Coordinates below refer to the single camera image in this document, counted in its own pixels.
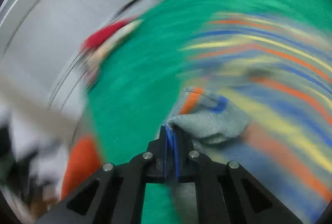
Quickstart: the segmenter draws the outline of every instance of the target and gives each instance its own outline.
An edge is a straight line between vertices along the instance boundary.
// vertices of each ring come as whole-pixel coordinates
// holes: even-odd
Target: gray fabric
[[[184,89],[177,103],[184,103],[184,99],[193,91],[193,88]],[[249,116],[231,101],[228,101],[222,112],[211,111],[219,101],[219,95],[204,91],[189,114],[172,114],[167,119],[167,124],[170,128],[173,125],[179,126],[204,144],[218,144],[236,138],[247,126]]]

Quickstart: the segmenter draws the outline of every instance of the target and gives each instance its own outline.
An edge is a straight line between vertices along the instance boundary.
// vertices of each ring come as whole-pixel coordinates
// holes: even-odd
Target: orange stripe
[[[279,83],[277,81],[271,80],[271,79],[265,79],[265,78],[252,78],[252,81],[262,84],[266,87],[287,93],[293,97],[299,98],[306,102],[308,105],[310,105],[312,108],[314,108],[329,124],[332,124],[332,117],[329,115],[329,113],[321,106],[321,104],[316,101],[311,96],[293,89],[291,87],[288,87],[282,83]]]
[[[308,64],[307,62],[298,59],[292,55],[280,52],[280,51],[276,51],[273,49],[267,49],[264,47],[261,47],[259,45],[256,44],[245,44],[245,45],[241,45],[241,46],[235,46],[235,47],[229,47],[226,49],[223,49],[221,51],[215,51],[215,52],[208,52],[208,53],[204,53],[204,54],[200,54],[194,58],[206,58],[206,57],[211,57],[211,56],[217,56],[217,55],[221,55],[221,54],[228,54],[228,53],[234,53],[234,52],[241,52],[241,51],[246,51],[249,49],[256,49],[256,50],[260,50],[266,53],[270,53],[270,54],[274,54],[276,56],[279,56],[281,58],[284,58],[286,60],[292,61],[294,63],[297,63],[299,65],[302,65],[303,67],[306,67],[308,69],[310,69],[311,71],[315,72],[316,74],[318,74],[319,76],[321,76],[322,78],[324,78],[325,80],[327,80],[329,83],[332,83],[332,79],[329,78],[329,76],[327,76],[324,72],[320,71],[318,68]]]
[[[275,31],[276,28],[271,27],[271,26],[267,26],[267,25],[262,25],[262,24],[256,24],[256,23],[252,23],[252,22],[247,22],[247,21],[242,21],[242,20],[214,20],[210,22],[211,24],[241,24],[241,25],[248,25],[248,26],[253,26],[253,27],[260,27],[260,28],[264,28],[267,30],[273,30]]]
[[[197,104],[198,99],[204,92],[204,89],[195,87],[194,90],[189,94],[188,98],[186,99],[185,103],[183,104],[179,114],[187,114],[195,107]]]
[[[255,125],[246,129],[244,141],[251,147],[269,155],[288,172],[297,177],[305,186],[314,190],[324,200],[330,202],[332,192],[297,158],[284,144],[267,136],[264,131]]]

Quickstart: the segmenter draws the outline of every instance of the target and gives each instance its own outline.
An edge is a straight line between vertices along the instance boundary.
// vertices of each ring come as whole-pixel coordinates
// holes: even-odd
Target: metal screw
[[[144,159],[150,159],[151,157],[153,157],[153,154],[151,152],[143,153],[143,158]]]
[[[240,166],[240,164],[236,161],[230,161],[228,165],[231,169],[237,169]]]
[[[105,163],[104,165],[103,165],[103,170],[104,171],[110,171],[110,170],[112,170],[113,169],[113,164],[112,163]]]
[[[190,151],[190,153],[189,153],[189,156],[191,158],[197,158],[197,157],[199,157],[199,155],[200,155],[200,153],[197,151]]]

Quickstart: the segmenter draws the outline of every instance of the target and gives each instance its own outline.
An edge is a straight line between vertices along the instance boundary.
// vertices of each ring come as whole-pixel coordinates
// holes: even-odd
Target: striped fabric
[[[282,17],[217,13],[184,48],[186,85],[219,93],[259,125],[213,160],[236,160],[303,223],[332,199],[331,36]]]

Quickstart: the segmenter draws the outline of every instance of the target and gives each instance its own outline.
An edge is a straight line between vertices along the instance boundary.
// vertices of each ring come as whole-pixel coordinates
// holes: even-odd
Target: yellow stripe
[[[247,15],[236,15],[236,14],[233,14],[233,15],[236,15],[236,17],[232,17],[230,16],[229,17],[229,14],[228,13],[219,13],[219,14],[223,14],[224,18],[242,18],[242,19],[246,19],[246,20],[250,20],[250,21],[253,21],[253,22],[258,22],[258,23],[264,23],[264,24],[269,24],[269,25],[274,25],[274,26],[278,26],[278,27],[281,27],[281,28],[284,28],[286,30],[289,30],[295,34],[302,34],[303,36],[311,39],[312,41],[319,41],[320,44],[324,47],[328,47],[328,48],[331,48],[331,45],[330,43],[328,43],[325,39],[323,39],[322,37],[319,37],[317,35],[313,35],[313,34],[308,34],[306,33],[305,31],[301,31],[299,29],[296,29],[296,28],[293,28],[293,27],[290,27],[291,25],[284,25],[282,24],[281,22],[272,22],[272,21],[268,21],[268,20],[263,20],[263,19],[257,19],[257,18],[250,18],[248,17]]]
[[[282,47],[284,49],[287,49],[287,50],[290,50],[294,53],[297,53],[297,54],[300,54],[304,57],[307,57],[313,61],[315,61],[316,63],[320,64],[321,66],[325,67],[326,69],[328,69],[329,71],[332,72],[332,67],[330,67],[328,64],[318,60],[317,58],[315,57],[312,57],[311,55],[305,53],[305,52],[302,52],[298,49],[295,49],[295,48],[292,48],[292,47],[288,47],[284,44],[281,44],[279,42],[276,42],[276,41],[273,41],[273,40],[270,40],[270,39],[267,39],[267,38],[263,38],[263,37],[258,37],[258,36],[253,36],[253,35],[241,35],[242,37],[244,38],[247,38],[247,39],[251,39],[251,40],[258,40],[258,41],[262,41],[262,42],[265,42],[265,43],[269,43],[269,44],[273,44],[273,45],[276,45],[276,46],[279,46],[279,47]]]
[[[252,67],[253,64],[275,63],[278,61],[277,58],[266,55],[257,56],[255,58],[238,58],[225,63],[219,74],[222,76],[240,76],[247,73],[248,68]]]
[[[229,89],[222,89],[218,93],[229,98],[238,105],[243,111],[247,112],[256,121],[262,124],[266,129],[278,132],[295,147],[301,149],[309,155],[313,161],[322,166],[328,172],[332,173],[332,162],[322,154],[321,150],[301,134],[301,128],[296,127],[280,118],[277,113],[267,106],[254,102],[241,96]]]
[[[214,162],[227,164],[229,161],[219,150],[204,148],[204,153]]]
[[[183,48],[182,50],[190,50],[190,49],[202,49],[202,48],[214,48],[214,47],[227,47],[233,46],[241,43],[241,38],[233,37],[227,41],[221,42],[210,42],[210,43],[203,43],[203,44],[195,44],[188,47]]]
[[[316,95],[320,96],[324,100],[324,102],[328,105],[328,107],[330,109],[332,109],[332,101],[329,100],[325,95],[319,93],[318,91],[316,91],[316,90],[314,90],[314,89],[312,89],[312,88],[310,88],[308,86],[305,86],[305,88],[308,89],[309,91],[315,93]]]
[[[290,50],[294,53],[300,54],[303,57],[309,58],[317,63],[319,63],[321,66],[325,67],[327,70],[332,72],[332,67],[330,67],[328,64],[318,60],[317,58],[302,52],[298,49],[292,48],[292,47],[288,47],[287,45],[281,44],[277,41],[273,41],[267,38],[263,38],[263,37],[258,37],[258,36],[253,36],[253,35],[236,35],[237,37],[234,37],[232,40],[227,40],[227,41],[221,41],[221,42],[210,42],[210,43],[203,43],[203,44],[197,44],[197,45],[192,45],[189,47],[184,48],[183,50],[187,50],[187,49],[200,49],[200,48],[217,48],[217,47],[226,47],[226,46],[232,46],[232,45],[237,45],[240,44],[241,42],[243,42],[243,39],[250,39],[250,40],[257,40],[257,41],[261,41],[261,42],[265,42],[265,43],[269,43],[269,44],[273,44],[279,47],[282,47],[284,49]]]

